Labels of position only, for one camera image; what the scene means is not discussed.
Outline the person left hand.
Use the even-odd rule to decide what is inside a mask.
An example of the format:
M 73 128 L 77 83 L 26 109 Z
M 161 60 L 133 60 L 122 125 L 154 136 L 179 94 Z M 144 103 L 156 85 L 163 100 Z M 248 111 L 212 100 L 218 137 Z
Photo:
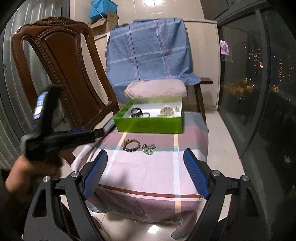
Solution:
M 29 190 L 40 177 L 49 176 L 51 178 L 60 178 L 70 170 L 69 164 L 58 157 L 57 164 L 46 162 L 31 162 L 25 155 L 21 155 L 14 163 L 8 178 L 5 180 L 5 187 L 8 192 L 16 196 L 23 196 L 29 193 Z

